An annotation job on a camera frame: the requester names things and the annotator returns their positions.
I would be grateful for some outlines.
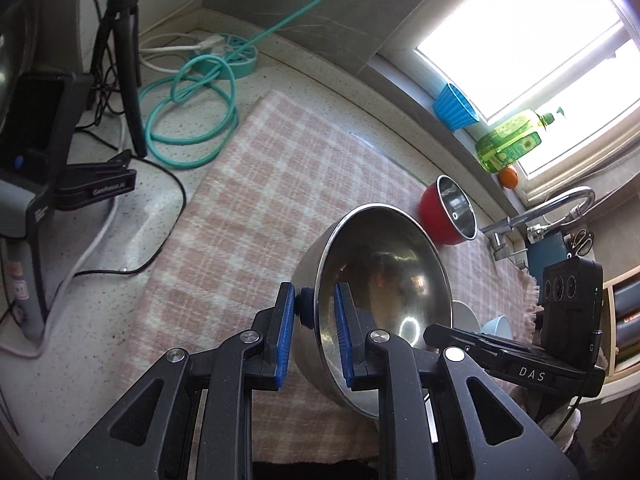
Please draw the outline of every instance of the orange fruit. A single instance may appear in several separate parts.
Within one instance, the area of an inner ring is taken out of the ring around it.
[[[514,189],[518,185],[518,172],[511,166],[498,171],[498,180],[507,189]]]

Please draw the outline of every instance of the blue basket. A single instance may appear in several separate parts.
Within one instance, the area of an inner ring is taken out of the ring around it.
[[[478,114],[471,103],[451,83],[447,83],[433,102],[433,110],[449,130],[457,130],[478,122]]]

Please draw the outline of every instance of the chrome faucet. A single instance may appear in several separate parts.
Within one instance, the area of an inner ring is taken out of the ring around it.
[[[497,261],[511,256],[511,251],[507,245],[504,235],[511,232],[514,227],[526,224],[527,222],[535,220],[547,213],[551,213],[559,207],[579,198],[584,198],[585,200],[579,205],[573,207],[563,218],[552,222],[551,224],[537,224],[527,227],[527,238],[529,239],[529,242],[533,244],[542,240],[542,238],[544,238],[552,229],[569,226],[582,218],[596,202],[596,193],[594,190],[588,186],[574,187],[569,191],[565,191],[564,193],[535,206],[533,209],[525,211],[521,215],[514,218],[507,216],[507,218],[498,220],[497,222],[481,229],[481,231],[491,241],[491,247],[494,250],[494,259]]]

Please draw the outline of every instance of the plaid tablecloth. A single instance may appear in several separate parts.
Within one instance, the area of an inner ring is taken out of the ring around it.
[[[167,349],[219,345],[273,306],[302,254],[358,205],[415,217],[424,184],[356,137],[272,91],[247,117],[195,193],[136,311],[119,394]],[[538,297],[532,277],[494,262],[488,241],[440,248],[453,297],[481,323],[510,318],[526,342]],[[255,392],[254,460],[336,462],[375,456],[372,421],[318,393],[290,361],[278,393]]]

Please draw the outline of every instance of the white countertop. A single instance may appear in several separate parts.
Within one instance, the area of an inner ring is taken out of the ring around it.
[[[157,76],[143,71],[146,81]],[[350,76],[344,75],[343,79],[340,83],[348,86]],[[361,85],[354,78],[351,80],[354,87]],[[256,71],[238,80],[241,118],[272,88],[366,140],[425,182],[432,182],[443,173],[402,137],[349,100],[264,54]],[[154,92],[144,103],[143,113],[158,100],[157,96],[164,96],[164,92],[164,89]],[[214,100],[211,92],[202,92],[185,106],[169,112],[157,131],[160,134],[202,132],[217,122],[223,111],[224,106]],[[117,119],[105,118],[96,131],[116,143],[118,129]],[[189,154],[198,158],[206,149],[207,145],[201,144],[176,146],[166,152],[176,158]],[[79,134],[74,137],[69,162],[106,160],[112,155],[106,147]],[[136,190],[122,198],[113,226],[85,268],[138,266],[162,243],[175,220],[180,207],[180,192],[175,183],[140,162],[133,161],[132,167],[138,170]],[[207,168],[199,168],[178,172],[189,197],[206,171]],[[43,229],[43,252],[50,255],[49,261],[45,261],[48,290],[55,288],[91,242],[104,221],[107,208],[107,203],[99,203],[77,212],[58,212],[50,228]],[[477,205],[476,213],[480,225],[489,223]],[[12,436],[41,475],[51,475],[116,400],[118,366],[127,358],[124,343],[150,272],[151,269],[130,278],[103,275],[74,279],[66,294],[60,321],[52,332],[50,346],[42,357],[25,360],[0,352],[0,386],[20,432],[19,436]],[[0,299],[0,312],[4,312],[4,299]],[[13,322],[5,321],[0,328],[0,340],[19,344],[20,339]]]

